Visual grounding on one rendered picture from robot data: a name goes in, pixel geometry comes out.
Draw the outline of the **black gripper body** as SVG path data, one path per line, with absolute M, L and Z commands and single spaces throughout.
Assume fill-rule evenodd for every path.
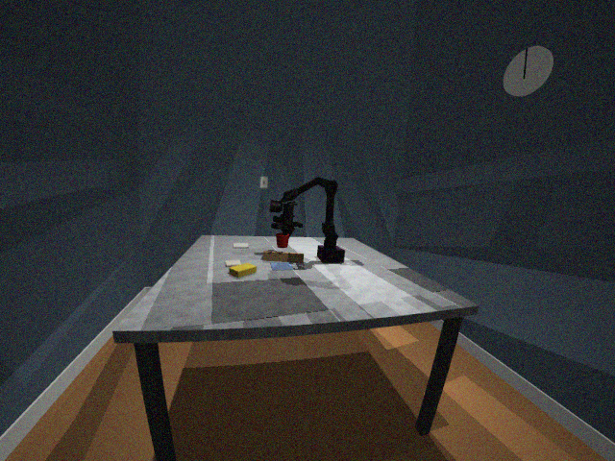
M 294 227 L 302 228 L 303 224 L 300 222 L 293 222 L 293 213 L 284 213 L 282 214 L 283 221 L 282 223 L 272 223 L 271 228 L 276 230 L 287 230 L 287 228 L 294 229 Z

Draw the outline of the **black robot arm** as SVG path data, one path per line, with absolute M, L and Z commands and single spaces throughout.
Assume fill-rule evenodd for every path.
M 293 213 L 294 206 L 297 206 L 295 201 L 292 201 L 296 197 L 298 197 L 304 191 L 314 187 L 315 185 L 321 185 L 325 187 L 325 191 L 327 194 L 327 205 L 326 205 L 326 220 L 325 223 L 322 223 L 322 231 L 325 234 L 324 240 L 324 248 L 336 250 L 336 239 L 338 235 L 335 233 L 334 223 L 333 223 L 333 207 L 334 207 L 334 195 L 336 193 L 338 183 L 334 180 L 327 180 L 320 177 L 316 177 L 313 180 L 306 182 L 305 184 L 287 190 L 283 193 L 283 197 L 280 201 L 271 200 L 270 203 L 270 212 L 281 212 L 283 213 Z M 282 204 L 287 202 L 287 204 Z

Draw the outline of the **yellow flat block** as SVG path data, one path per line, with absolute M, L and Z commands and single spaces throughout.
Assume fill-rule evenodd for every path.
M 257 266 L 254 266 L 252 264 L 246 263 L 246 264 L 242 264 L 242 265 L 235 265 L 230 268 L 230 274 L 240 278 L 252 273 L 256 273 L 257 272 Z

